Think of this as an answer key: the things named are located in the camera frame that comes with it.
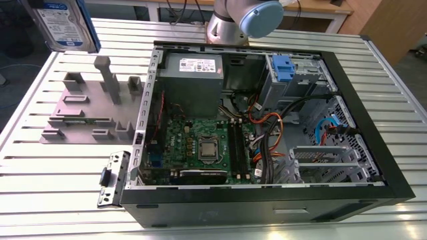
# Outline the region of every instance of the slotted metal table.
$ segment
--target slotted metal table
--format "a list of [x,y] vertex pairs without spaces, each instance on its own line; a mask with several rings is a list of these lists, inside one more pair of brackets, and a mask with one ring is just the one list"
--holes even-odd
[[126,145],[40,144],[65,88],[65,73],[101,81],[96,55],[110,57],[118,81],[148,70],[153,40],[205,42],[204,27],[93,19],[98,54],[53,52],[0,135],[0,236],[125,239],[427,239],[427,113],[369,41],[356,35],[277,30],[250,39],[270,46],[336,53],[352,86],[416,198],[336,223],[142,229],[122,209],[97,209],[100,172]]

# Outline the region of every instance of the wooden cabinet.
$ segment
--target wooden cabinet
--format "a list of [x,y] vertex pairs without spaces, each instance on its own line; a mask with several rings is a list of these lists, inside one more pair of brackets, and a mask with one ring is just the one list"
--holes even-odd
[[395,65],[427,32],[427,0],[345,0],[353,9],[340,34],[367,35]]

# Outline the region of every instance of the hard drive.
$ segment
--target hard drive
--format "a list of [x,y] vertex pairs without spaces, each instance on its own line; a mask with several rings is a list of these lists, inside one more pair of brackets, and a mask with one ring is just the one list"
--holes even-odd
[[100,51],[100,40],[82,0],[21,0],[21,4],[52,51]]

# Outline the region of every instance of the metal side panel bracket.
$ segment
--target metal side panel bracket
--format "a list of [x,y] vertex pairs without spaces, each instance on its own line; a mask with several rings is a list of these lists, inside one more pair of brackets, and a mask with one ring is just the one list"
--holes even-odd
[[98,184],[101,186],[97,208],[121,208],[120,199],[125,185],[126,169],[130,153],[118,151],[109,155],[106,167],[104,167]]

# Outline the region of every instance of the ram slot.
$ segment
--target ram slot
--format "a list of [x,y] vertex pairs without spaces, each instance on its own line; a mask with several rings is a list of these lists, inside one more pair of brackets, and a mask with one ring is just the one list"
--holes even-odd
[[248,160],[245,154],[245,141],[244,135],[241,130],[241,124],[237,124],[234,127],[234,139],[236,139],[236,151],[237,151],[237,158],[238,158],[238,172],[241,179],[249,178],[249,171],[248,171]]
[[236,138],[234,138],[233,122],[228,123],[226,133],[228,133],[230,175],[234,177],[237,175],[237,154],[236,154]]

